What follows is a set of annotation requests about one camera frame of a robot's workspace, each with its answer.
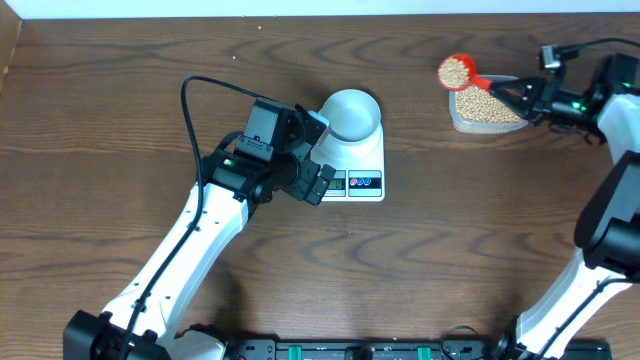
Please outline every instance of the grain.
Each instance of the grain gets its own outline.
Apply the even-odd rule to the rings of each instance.
[[[520,118],[500,100],[477,86],[456,92],[456,110],[466,120],[489,123],[515,123]]]
[[[446,59],[438,69],[438,77],[448,88],[460,88],[469,82],[469,69],[455,58]]]

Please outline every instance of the red scoop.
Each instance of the red scoop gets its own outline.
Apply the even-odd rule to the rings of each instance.
[[[471,85],[475,85],[475,86],[483,89],[484,91],[489,92],[489,86],[491,86],[491,80],[487,80],[487,79],[483,78],[482,76],[478,76],[478,71],[476,70],[476,63],[473,62],[473,58],[470,55],[468,55],[468,54],[455,54],[455,55],[449,56],[447,59],[449,59],[449,58],[454,58],[454,59],[462,61],[464,66],[467,69],[469,69],[469,82],[464,84],[464,85],[462,85],[461,87],[453,88],[453,87],[450,87],[450,86],[446,86],[444,83],[442,83],[442,80],[438,76],[438,80],[440,81],[442,86],[445,87],[445,89],[450,90],[450,91],[460,91],[460,90],[464,90],[464,89],[468,88]]]

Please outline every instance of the wire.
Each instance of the wire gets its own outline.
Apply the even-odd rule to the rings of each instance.
[[[602,293],[607,286],[611,284],[616,284],[616,283],[633,284],[633,283],[637,283],[637,281],[629,280],[629,279],[607,279],[599,283],[598,286],[596,286],[596,288],[593,289],[593,292],[582,302],[582,304],[580,304],[580,306],[578,306],[578,308],[575,309],[573,313],[571,313],[571,315],[567,318],[567,320],[565,320],[562,323],[562,325],[560,325],[560,327],[556,328],[556,332],[549,339],[549,341],[547,341],[544,348],[542,348],[542,351],[540,351],[540,353],[538,353],[538,356],[535,357],[535,360],[543,359],[544,354],[546,354],[547,351],[549,351],[549,349],[551,348],[551,346],[553,346],[553,343],[558,339],[560,334],[562,334],[562,332],[565,331],[567,327],[569,327],[569,325],[571,325],[573,320],[575,320],[578,317],[578,315],[580,315],[580,313],[587,306],[589,306],[589,304],[593,301],[593,299],[595,299],[596,296],[598,296],[598,294]]]
[[[164,271],[167,269],[167,267],[169,266],[173,258],[176,256],[176,254],[178,254],[178,251],[180,251],[180,248],[182,248],[182,245],[184,245],[184,243],[187,242],[191,233],[193,233],[194,230],[199,230],[198,222],[200,221],[200,217],[202,216],[202,206],[204,203],[203,201],[204,183],[202,181],[202,165],[200,163],[200,150],[198,148],[198,141],[196,140],[195,131],[193,130],[193,124],[191,123],[191,116],[189,115],[189,107],[187,106],[187,85],[191,80],[204,81],[204,82],[220,85],[252,97],[261,97],[261,98],[269,99],[268,97],[265,97],[260,94],[254,93],[252,91],[243,89],[241,87],[226,83],[224,81],[220,81],[220,80],[216,80],[216,79],[212,79],[204,76],[199,76],[199,75],[187,76],[182,82],[182,90],[180,91],[180,101],[182,103],[182,113],[184,115],[184,122],[187,126],[187,131],[189,132],[189,140],[191,141],[191,148],[193,149],[193,157],[196,161],[196,173],[198,178],[198,205],[196,207],[196,213],[193,216],[193,220],[191,221],[191,223],[189,223],[189,226],[187,227],[187,230],[185,231],[184,235],[182,235],[180,240],[178,240],[178,243],[176,243],[176,246],[171,250],[167,258],[162,262],[158,270],[156,270],[155,274],[153,274],[153,277],[151,278],[151,280],[149,280],[149,283],[142,291],[142,295],[140,295],[140,298],[136,300],[136,305],[133,308],[133,312],[131,313],[131,318],[129,318],[129,324],[127,325],[127,329],[125,330],[125,333],[122,339],[122,344],[120,346],[120,360],[125,360],[129,356],[129,342],[131,341],[131,335],[133,334],[133,329],[136,325],[136,321],[138,320],[138,316],[144,309],[147,298],[151,295],[151,290],[155,286],[156,282],[158,282],[158,280],[160,279]],[[240,134],[238,134],[238,132],[233,132],[225,136],[223,139],[223,142],[228,141],[227,145],[229,145],[229,143],[231,143],[231,141],[233,141]]]
[[[631,45],[631,46],[635,46],[637,48],[640,48],[640,43],[632,41],[632,40],[627,40],[627,39],[622,39],[622,38],[604,38],[604,39],[598,39],[598,40],[594,40],[594,41],[589,41],[583,44],[578,44],[578,45],[573,45],[571,47],[569,47],[568,51],[575,51],[575,50],[581,50],[584,49],[587,46],[593,46],[593,45],[598,45],[598,44],[602,44],[602,43],[607,43],[607,42],[619,42],[622,44],[627,44],[627,45]]]
[[[453,357],[451,357],[451,355],[449,355],[449,352],[444,351],[444,342],[447,340],[447,338],[449,336],[451,336],[451,334],[453,334],[454,332],[459,331],[459,330],[469,330],[469,331],[472,331],[474,334],[476,334],[478,337],[480,336],[480,334],[478,334],[476,329],[472,328],[469,325],[458,325],[458,326],[450,329],[449,331],[447,331],[447,333],[442,337],[442,340],[440,340],[440,352],[442,353],[442,355],[446,356],[449,360],[454,360],[454,359],[453,359]],[[485,349],[482,349],[482,355],[477,357],[477,358],[475,358],[475,359],[471,359],[471,360],[484,359],[485,358],[484,353],[485,353]]]

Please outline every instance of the white backdrop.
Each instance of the white backdrop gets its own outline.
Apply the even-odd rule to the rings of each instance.
[[[23,19],[640,11],[640,0],[6,1]]]

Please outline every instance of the brown wood surface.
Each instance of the brown wood surface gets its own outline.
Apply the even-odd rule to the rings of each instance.
[[[4,0],[0,0],[0,94],[4,79],[9,72],[21,25],[22,20],[18,15]]]
[[[640,16],[459,15],[30,21],[0,98],[0,354],[59,358],[76,310],[98,314],[173,225],[194,179],[179,88],[218,77],[318,109],[365,89],[385,126],[387,197],[311,207],[284,193],[221,255],[184,319],[282,338],[496,335],[567,264],[606,147],[546,128],[451,125],[435,69],[537,74],[541,44],[637,38]],[[611,48],[603,47],[602,51]],[[591,51],[568,82],[590,77]],[[252,101],[194,83],[203,153]],[[581,331],[637,359],[635,288]]]

